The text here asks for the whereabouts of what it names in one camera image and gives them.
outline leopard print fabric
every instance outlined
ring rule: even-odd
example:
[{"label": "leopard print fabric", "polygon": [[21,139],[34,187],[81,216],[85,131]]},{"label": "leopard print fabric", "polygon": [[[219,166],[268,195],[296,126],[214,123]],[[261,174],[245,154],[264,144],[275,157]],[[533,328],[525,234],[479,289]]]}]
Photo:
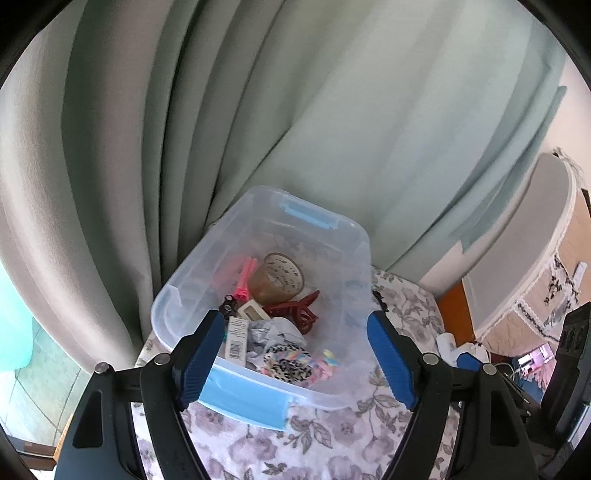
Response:
[{"label": "leopard print fabric", "polygon": [[282,343],[269,348],[265,353],[264,369],[270,377],[282,380],[292,385],[299,385],[312,376],[312,368],[297,359],[282,358],[286,353],[299,353],[300,358],[311,356],[302,347],[292,343]]}]

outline smartphone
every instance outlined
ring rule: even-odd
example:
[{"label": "smartphone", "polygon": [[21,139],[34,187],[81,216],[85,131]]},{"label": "smartphone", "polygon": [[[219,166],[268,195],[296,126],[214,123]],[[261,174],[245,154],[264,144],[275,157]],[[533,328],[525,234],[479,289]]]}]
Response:
[{"label": "smartphone", "polygon": [[539,368],[543,367],[553,358],[554,352],[550,348],[550,345],[548,345],[548,343],[545,343],[544,345],[535,349],[534,351],[526,353],[517,361],[519,363],[519,367],[521,368],[522,376],[527,377]]}]

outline wall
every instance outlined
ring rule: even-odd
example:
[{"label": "wall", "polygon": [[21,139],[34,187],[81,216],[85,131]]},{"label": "wall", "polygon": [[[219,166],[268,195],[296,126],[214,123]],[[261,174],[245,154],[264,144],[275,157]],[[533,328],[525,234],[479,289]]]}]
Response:
[{"label": "wall", "polygon": [[[551,153],[555,147],[561,147],[581,166],[587,185],[591,187],[591,91],[570,59],[567,59],[560,84],[567,87],[567,93],[550,125],[540,153]],[[438,297],[470,271],[511,219],[529,185],[530,178],[531,171],[525,176],[507,208],[486,235],[465,253],[458,242],[427,272],[419,285]]]},{"label": "wall", "polygon": [[573,61],[567,59],[561,85],[566,85],[556,117],[542,144],[542,151],[552,152],[556,146],[578,163],[591,186],[591,91]]}]

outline barcode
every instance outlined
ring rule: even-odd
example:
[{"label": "barcode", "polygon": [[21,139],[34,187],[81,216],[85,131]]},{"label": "barcode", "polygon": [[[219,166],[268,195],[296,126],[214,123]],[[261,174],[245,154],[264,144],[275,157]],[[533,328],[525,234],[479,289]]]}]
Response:
[{"label": "barcode", "polygon": [[241,352],[242,344],[240,342],[230,342],[230,358],[236,358],[240,360]]}]

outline bed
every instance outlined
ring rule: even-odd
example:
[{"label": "bed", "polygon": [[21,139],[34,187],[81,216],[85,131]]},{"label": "bed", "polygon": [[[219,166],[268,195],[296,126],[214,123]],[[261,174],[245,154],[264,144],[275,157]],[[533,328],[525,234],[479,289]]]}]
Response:
[{"label": "bed", "polygon": [[[374,288],[390,308],[399,333],[423,352],[437,352],[443,323],[434,297],[413,283],[374,268]],[[165,349],[154,334],[137,365]],[[223,417],[195,402],[183,413],[189,435],[213,479],[223,480],[379,480],[390,463],[411,413],[392,396],[378,367],[367,372],[355,408],[318,411],[292,407],[288,430],[276,432]],[[162,479],[150,441],[142,404],[133,404],[142,461],[150,480]],[[459,416],[450,409],[431,478],[445,478]]]}]

